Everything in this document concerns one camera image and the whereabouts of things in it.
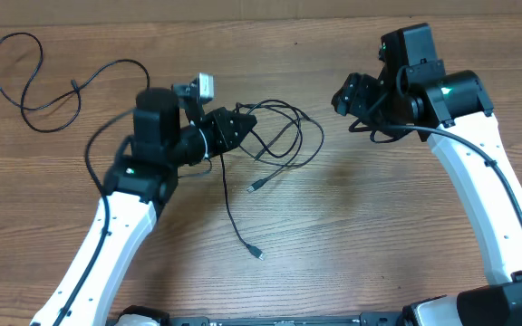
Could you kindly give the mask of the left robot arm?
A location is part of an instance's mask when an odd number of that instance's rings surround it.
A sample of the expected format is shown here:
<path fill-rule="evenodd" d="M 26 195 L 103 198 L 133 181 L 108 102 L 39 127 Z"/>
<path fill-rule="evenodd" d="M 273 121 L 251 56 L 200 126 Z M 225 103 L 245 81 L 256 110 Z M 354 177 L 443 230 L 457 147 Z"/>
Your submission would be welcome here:
<path fill-rule="evenodd" d="M 224 107 L 205 113 L 193 91 L 148 88 L 130 110 L 134 131 L 104 179 L 91 228 L 33 325 L 103 325 L 131 260 L 157 224 L 185 165 L 237 148 L 257 120 Z"/>

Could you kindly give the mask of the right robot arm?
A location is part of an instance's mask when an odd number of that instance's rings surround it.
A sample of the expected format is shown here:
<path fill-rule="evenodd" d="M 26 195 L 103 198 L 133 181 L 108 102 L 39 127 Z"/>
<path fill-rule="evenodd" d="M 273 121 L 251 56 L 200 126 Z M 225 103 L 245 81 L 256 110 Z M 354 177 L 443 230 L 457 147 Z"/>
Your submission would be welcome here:
<path fill-rule="evenodd" d="M 487 284 L 406 305 L 395 325 L 522 325 L 522 186 L 476 73 L 446 73 L 428 24 L 385 34 L 378 77 L 352 73 L 332 99 L 352 133 L 417 133 L 445 168 L 476 236 Z"/>

